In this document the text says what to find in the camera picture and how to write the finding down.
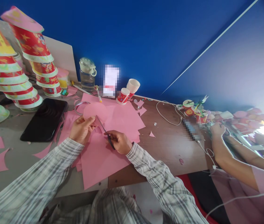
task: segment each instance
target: person's left hand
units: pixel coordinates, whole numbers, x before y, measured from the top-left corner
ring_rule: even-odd
[[[79,117],[73,124],[69,138],[85,146],[91,132],[95,129],[95,126],[92,125],[95,119],[94,116],[87,120],[84,120],[83,116]]]

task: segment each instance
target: marker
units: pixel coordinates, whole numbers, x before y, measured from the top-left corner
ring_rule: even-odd
[[[81,92],[87,93],[89,95],[91,95],[89,92],[86,92],[84,89],[81,89],[80,87],[73,85],[76,89],[80,90]]]

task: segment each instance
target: person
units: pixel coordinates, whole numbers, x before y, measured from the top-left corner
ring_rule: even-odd
[[[125,187],[100,190],[91,205],[58,216],[42,215],[94,130],[81,116],[69,138],[0,192],[0,223],[149,223]],[[124,133],[108,131],[117,152],[145,176],[158,198],[164,223],[208,223],[182,180]]]
[[[209,175],[222,201],[264,194],[264,158],[233,138],[224,125],[216,123],[210,130],[215,161],[220,169]],[[246,163],[233,156],[225,141]],[[234,200],[224,207],[231,224],[264,223],[264,196]]]

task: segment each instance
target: scissors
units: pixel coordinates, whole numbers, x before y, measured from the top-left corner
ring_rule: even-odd
[[[98,120],[99,120],[99,122],[100,122],[102,128],[104,129],[105,133],[107,134],[107,139],[108,139],[109,144],[111,145],[111,147],[113,148],[113,150],[115,150],[115,147],[114,147],[113,144],[112,144],[112,141],[111,141],[111,137],[110,137],[110,135],[109,135],[109,134],[107,133],[107,131],[105,130],[105,128],[104,128],[103,124],[101,123],[101,121],[100,121],[100,119],[99,119],[98,116],[97,116],[97,118],[98,118]]]

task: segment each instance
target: wooden table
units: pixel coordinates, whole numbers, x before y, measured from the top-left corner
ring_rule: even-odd
[[[141,116],[145,124],[145,128],[140,129],[140,142],[138,143],[144,148],[154,159],[162,160],[170,169],[173,175],[187,174],[202,171],[212,167],[212,162],[199,145],[191,140],[186,128],[183,124],[178,126],[168,123],[157,111],[157,101],[149,101],[145,99],[143,107],[147,111]],[[180,122],[180,116],[175,112],[175,108],[166,103],[158,104],[160,113],[173,124]],[[153,132],[156,138],[150,137]],[[211,140],[207,133],[201,131],[205,138],[201,143],[211,148]],[[146,181],[146,178],[140,175],[132,164],[116,172],[108,178],[108,188],[136,184]]]

